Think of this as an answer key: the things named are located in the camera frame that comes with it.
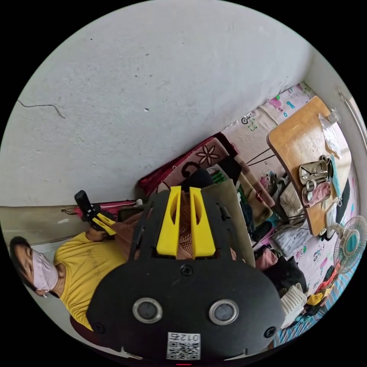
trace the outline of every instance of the yellow robot part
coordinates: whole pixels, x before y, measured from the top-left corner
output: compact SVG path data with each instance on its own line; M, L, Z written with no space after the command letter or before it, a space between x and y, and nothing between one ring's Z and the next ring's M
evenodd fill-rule
M92 219L92 221L97 223L100 227L102 227L110 236L113 236L116 234L116 232L113 229L111 229L110 227L112 224L116 222L107 218L103 214L98 213L97 216Z
M172 186L156 247L158 255L177 256L180 239L180 204L181 186Z
M190 187L190 210L193 258L211 257L215 245L199 188Z

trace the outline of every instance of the black hair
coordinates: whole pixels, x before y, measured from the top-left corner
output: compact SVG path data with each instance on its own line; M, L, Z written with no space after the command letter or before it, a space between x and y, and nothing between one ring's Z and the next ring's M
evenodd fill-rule
M17 258L17 255L15 254L15 247L19 245L31 248L31 245L28 243L28 241L25 238L21 236L13 237L9 243L10 258L23 284L36 293L36 290L37 290L36 287L25 278L24 276L25 269L23 268L23 265L20 263L19 259ZM59 298L58 295L55 294L54 292L50 291L49 293Z

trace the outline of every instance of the pink face mask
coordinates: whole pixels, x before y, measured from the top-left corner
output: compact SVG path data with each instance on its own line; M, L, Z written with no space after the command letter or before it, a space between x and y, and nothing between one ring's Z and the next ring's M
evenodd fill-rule
M50 291L56 286L58 272L44 254L33 250L33 285L38 290Z

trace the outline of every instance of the bed sheet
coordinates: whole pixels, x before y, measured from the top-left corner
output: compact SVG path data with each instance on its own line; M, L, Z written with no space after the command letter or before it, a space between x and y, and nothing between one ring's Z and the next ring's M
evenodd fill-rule
M278 158L273 156L266 137L286 119L285 115L291 116L314 95L305 83L299 83L280 93L275 98L277 103L273 100L265 103L222 131L268 192L274 184L273 175L281 177L285 170Z
M303 323L298 323L297 325L291 328L285 328L279 330L274 339L274 348L276 348L281 344L287 343L288 341L291 341L294 338L297 338L302 333L309 330L313 325L315 325L325 315L325 313L331 309L331 307L343 293L349 281L351 280L354 272L356 271L358 264L359 262L348 273L341 274L338 276L338 279L336 280L334 287L330 292L328 300L326 301L325 305L320 309L319 313L317 313L313 317L309 317Z
M354 164L352 164L349 172L349 182L351 193L341 224L345 224L359 213L358 182ZM294 251L292 256L294 256L300 270L304 273L309 288L307 296L314 294L323 281L328 268L334 265L336 241L336 235L330 241L321 241L319 237L312 237Z

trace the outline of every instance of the wooden tabletop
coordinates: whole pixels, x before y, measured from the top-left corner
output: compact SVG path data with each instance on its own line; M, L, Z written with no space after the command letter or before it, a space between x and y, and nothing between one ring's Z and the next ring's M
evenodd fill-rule
M303 185L299 179L299 166L303 163L318 161L323 154L332 154L326 145L318 114L326 118L330 111L323 101L315 96L304 107L275 127L267 137L268 145L282 163L301 202ZM343 192L348 180L352 157L340 127L335 123L333 128L341 150L341 158L335 156L335 164L340 189ZM335 198L336 192L331 184L331 196L326 201L325 209L322 209L321 203L305 208L312 235L318 235L326 227L325 213Z

